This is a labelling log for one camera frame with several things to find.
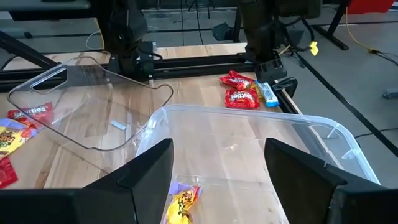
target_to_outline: clear plastic bin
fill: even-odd
[[[266,138],[379,184],[351,133],[327,118],[167,105],[151,116],[137,155],[164,138],[174,140],[172,180],[203,187],[190,210],[195,224],[287,222],[267,174]]]

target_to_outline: red candy bag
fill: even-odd
[[[22,110],[32,116],[34,119],[43,123],[51,123],[53,120],[53,108],[51,102],[33,108],[22,108]],[[25,117],[25,115],[19,110],[8,111],[8,118],[18,121],[28,127],[33,127],[36,129],[39,128],[35,127],[35,125],[33,125],[29,119]]]
[[[11,165],[10,159],[5,157],[0,160],[0,189],[18,181],[17,174]]]
[[[257,92],[253,89],[243,91],[227,90],[225,106],[228,108],[256,109],[260,107]]]
[[[245,90],[254,83],[252,78],[244,77],[234,70],[230,70],[227,76],[220,78],[221,82],[237,90]]]

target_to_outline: snack bag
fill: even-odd
[[[257,92],[253,89],[227,90],[225,92],[225,106],[228,108],[256,109],[260,107],[260,102]]]
[[[231,87],[235,87],[237,90],[245,90],[249,85],[254,83],[252,78],[240,75],[234,70],[230,70],[228,75],[220,78],[221,82]]]
[[[249,85],[249,88],[253,89],[256,91],[257,96],[259,97],[259,99],[264,98],[264,96],[261,93],[261,90],[259,89],[259,87],[257,86],[257,83],[253,83],[251,85]]]
[[[45,103],[40,106],[36,106],[33,108],[22,108],[22,110],[32,116],[34,119],[41,121],[43,123],[50,123],[53,120],[53,108],[52,108],[52,103]],[[28,127],[32,126],[33,128],[41,128],[41,127],[36,127],[34,124],[32,124],[29,119],[19,110],[10,110],[8,111],[8,118],[14,119]]]
[[[8,118],[0,119],[0,159],[23,145],[37,130]]]
[[[0,189],[18,181],[17,174],[11,165],[10,159],[5,157],[0,160]]]
[[[200,186],[173,183],[169,190],[169,195],[173,195],[173,200],[167,208],[166,224],[192,224],[192,216],[188,210],[200,194]]]

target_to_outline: yellow candy wrapper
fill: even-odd
[[[0,160],[14,152],[36,133],[36,129],[17,121],[0,119]]]
[[[261,98],[264,99],[264,96],[262,95],[262,93],[261,93],[259,87],[257,86],[257,83],[253,83],[252,85],[249,85],[249,88],[251,88],[251,89],[253,89],[253,90],[256,90],[257,96],[259,96],[259,99],[261,99]]]
[[[188,210],[197,201],[200,194],[200,186],[172,184],[169,195],[173,195],[173,200],[167,208],[166,224],[192,224],[192,216]]]

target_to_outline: gray floor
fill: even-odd
[[[330,23],[333,17],[332,9],[324,9],[321,18],[311,20],[312,24]],[[200,12],[200,27],[209,29],[222,22],[230,26],[234,22],[234,9],[210,12],[210,19],[207,12]],[[180,46],[200,45],[199,32],[173,32],[181,29],[181,15],[178,10],[174,11],[148,11],[146,12],[149,30],[171,30],[168,33],[149,33],[144,40],[157,42],[157,46]],[[184,12],[183,27],[197,29],[196,13]],[[398,12],[386,14],[352,15],[350,22],[386,22],[398,21]],[[398,23],[391,24],[369,24],[350,26],[352,33],[357,39],[371,47],[378,48],[398,54],[396,41],[398,36]],[[85,42],[87,36],[83,37],[45,37],[52,34],[90,34],[97,30],[93,20],[85,19],[79,21],[42,21],[35,23],[11,22],[0,20],[0,29],[16,29],[13,32],[18,35],[22,30],[28,30],[33,35],[41,35],[40,38],[25,39],[19,38],[26,44],[33,46],[41,52],[72,52],[87,50]],[[217,44],[211,31],[201,32],[204,44]],[[356,45],[349,37],[345,26],[336,31],[336,36],[349,45],[349,51],[342,51],[335,47],[322,36],[316,34],[320,53],[313,57],[309,53],[302,55],[315,67],[324,78],[330,82],[343,96],[359,111],[367,117],[377,128],[398,128],[396,111],[397,100],[385,100],[381,97],[385,88],[398,87],[398,67],[377,56],[370,55],[366,50]],[[100,47],[101,40],[94,36],[90,40],[91,47]],[[0,64],[10,55],[0,52]],[[368,133],[369,130],[357,120],[306,68],[300,68],[294,58],[283,58],[288,69],[289,76],[298,80],[298,89],[294,96],[296,104],[305,114],[324,116],[346,126],[353,135]],[[384,133],[396,146],[398,146],[398,131]],[[366,136],[358,139],[369,163],[383,185],[387,187],[398,187],[398,158],[384,147],[374,136]]]

